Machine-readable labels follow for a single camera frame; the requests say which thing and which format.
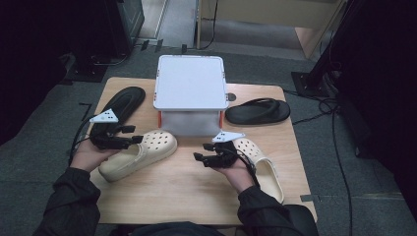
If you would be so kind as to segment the cream clog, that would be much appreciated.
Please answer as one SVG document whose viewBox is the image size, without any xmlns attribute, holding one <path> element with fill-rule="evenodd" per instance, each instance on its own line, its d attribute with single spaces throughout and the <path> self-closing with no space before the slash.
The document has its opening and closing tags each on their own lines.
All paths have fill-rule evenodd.
<svg viewBox="0 0 417 236">
<path fill-rule="evenodd" d="M 233 145 L 237 152 L 255 168 L 255 174 L 261 189 L 282 204 L 284 194 L 272 161 L 249 139 L 234 140 Z"/>
<path fill-rule="evenodd" d="M 140 144 L 132 145 L 103 161 L 98 172 L 107 182 L 115 182 L 170 156 L 176 149 L 177 140 L 172 134 L 162 130 L 147 132 Z"/>
</svg>

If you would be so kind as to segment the black metal stand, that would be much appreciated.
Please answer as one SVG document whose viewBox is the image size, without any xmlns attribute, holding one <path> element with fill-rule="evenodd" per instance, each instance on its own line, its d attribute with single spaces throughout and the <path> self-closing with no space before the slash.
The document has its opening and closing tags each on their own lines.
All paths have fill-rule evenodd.
<svg viewBox="0 0 417 236">
<path fill-rule="evenodd" d="M 329 40 L 327 48 L 321 54 L 312 71 L 291 73 L 296 91 L 302 96 L 328 96 L 324 76 L 330 71 L 339 71 L 342 67 L 337 51 L 341 48 L 343 38 L 347 35 L 348 26 L 352 22 L 352 13 L 359 0 L 343 1 L 346 3 L 346 7 L 338 22 L 335 34 Z"/>
</svg>

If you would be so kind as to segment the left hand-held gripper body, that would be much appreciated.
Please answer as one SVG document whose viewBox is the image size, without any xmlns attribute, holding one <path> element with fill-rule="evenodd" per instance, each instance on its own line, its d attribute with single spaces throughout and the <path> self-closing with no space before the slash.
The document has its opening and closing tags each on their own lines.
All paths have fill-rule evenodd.
<svg viewBox="0 0 417 236">
<path fill-rule="evenodd" d="M 132 139 L 116 137 L 115 134 L 123 130 L 123 124 L 130 115 L 131 113 L 126 110 L 107 108 L 90 118 L 91 142 L 100 149 L 127 149 L 133 143 Z"/>
</svg>

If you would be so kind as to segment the wooden cabinet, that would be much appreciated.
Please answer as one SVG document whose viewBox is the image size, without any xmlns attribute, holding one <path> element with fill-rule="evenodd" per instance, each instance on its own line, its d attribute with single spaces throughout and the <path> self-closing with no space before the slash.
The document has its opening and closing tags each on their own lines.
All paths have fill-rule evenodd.
<svg viewBox="0 0 417 236">
<path fill-rule="evenodd" d="M 294 27 L 306 58 L 311 58 L 346 0 L 198 0 L 198 38 L 202 19 Z"/>
</svg>

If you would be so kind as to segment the person's left hand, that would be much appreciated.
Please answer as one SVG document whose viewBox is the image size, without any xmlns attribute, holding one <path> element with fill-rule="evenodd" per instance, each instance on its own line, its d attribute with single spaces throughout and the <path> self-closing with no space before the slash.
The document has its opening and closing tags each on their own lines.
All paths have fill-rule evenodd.
<svg viewBox="0 0 417 236">
<path fill-rule="evenodd" d="M 103 161 L 119 152 L 119 149 L 99 149 L 90 140 L 82 141 L 77 149 L 70 166 L 92 172 Z"/>
</svg>

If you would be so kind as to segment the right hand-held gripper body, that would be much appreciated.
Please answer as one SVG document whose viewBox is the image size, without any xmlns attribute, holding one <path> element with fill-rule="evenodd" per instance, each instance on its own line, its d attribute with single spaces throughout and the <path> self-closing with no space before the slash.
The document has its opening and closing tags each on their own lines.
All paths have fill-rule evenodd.
<svg viewBox="0 0 417 236">
<path fill-rule="evenodd" d="M 212 140 L 216 155 L 206 156 L 203 161 L 205 167 L 227 168 L 238 158 L 237 149 L 233 142 L 243 138 L 243 133 L 220 131 Z"/>
</svg>

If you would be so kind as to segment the black cabinet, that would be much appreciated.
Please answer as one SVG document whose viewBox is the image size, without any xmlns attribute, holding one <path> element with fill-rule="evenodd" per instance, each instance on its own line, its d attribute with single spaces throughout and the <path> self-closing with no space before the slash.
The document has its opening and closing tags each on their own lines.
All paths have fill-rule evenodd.
<svg viewBox="0 0 417 236">
<path fill-rule="evenodd" d="M 142 0 L 67 0 L 71 47 L 82 66 L 128 56 L 145 21 Z"/>
</svg>

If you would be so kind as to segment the black flip-flop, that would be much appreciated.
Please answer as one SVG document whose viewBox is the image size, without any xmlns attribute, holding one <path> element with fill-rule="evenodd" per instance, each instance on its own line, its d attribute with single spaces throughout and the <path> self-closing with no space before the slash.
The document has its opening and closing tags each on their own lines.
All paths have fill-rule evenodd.
<svg viewBox="0 0 417 236">
<path fill-rule="evenodd" d="M 133 112 L 143 103 L 146 92 L 142 88 L 127 87 L 117 92 L 104 106 L 102 111 L 111 109 L 118 118 L 116 123 L 94 124 L 89 135 L 93 136 L 114 136 L 123 130 L 123 126 Z"/>
<path fill-rule="evenodd" d="M 290 113 L 285 101 L 265 97 L 227 108 L 225 118 L 235 125 L 264 125 L 284 121 Z"/>
</svg>

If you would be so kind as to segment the person's torso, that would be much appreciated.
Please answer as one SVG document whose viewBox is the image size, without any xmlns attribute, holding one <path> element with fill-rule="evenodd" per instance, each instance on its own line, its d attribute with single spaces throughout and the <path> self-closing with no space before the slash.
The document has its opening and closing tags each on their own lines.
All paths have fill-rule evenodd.
<svg viewBox="0 0 417 236">
<path fill-rule="evenodd" d="M 240 228 L 216 229 L 193 222 L 117 226 L 108 236 L 248 236 Z"/>
</svg>

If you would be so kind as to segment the white shoe rack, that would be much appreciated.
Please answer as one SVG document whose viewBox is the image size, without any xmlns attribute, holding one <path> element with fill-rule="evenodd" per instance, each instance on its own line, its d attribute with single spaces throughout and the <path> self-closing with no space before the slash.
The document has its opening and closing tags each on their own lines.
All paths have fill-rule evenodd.
<svg viewBox="0 0 417 236">
<path fill-rule="evenodd" d="M 160 129 L 178 137 L 214 137 L 221 131 L 228 105 L 220 57 L 159 57 L 153 107 Z"/>
</svg>

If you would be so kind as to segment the person's right hand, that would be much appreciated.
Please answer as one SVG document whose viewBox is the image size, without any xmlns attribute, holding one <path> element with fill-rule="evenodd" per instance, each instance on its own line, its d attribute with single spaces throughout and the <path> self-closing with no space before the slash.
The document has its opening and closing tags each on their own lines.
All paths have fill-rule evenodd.
<svg viewBox="0 0 417 236">
<path fill-rule="evenodd" d="M 238 159 L 228 168 L 217 168 L 217 172 L 223 174 L 230 185 L 238 194 L 255 185 L 245 163 Z"/>
</svg>

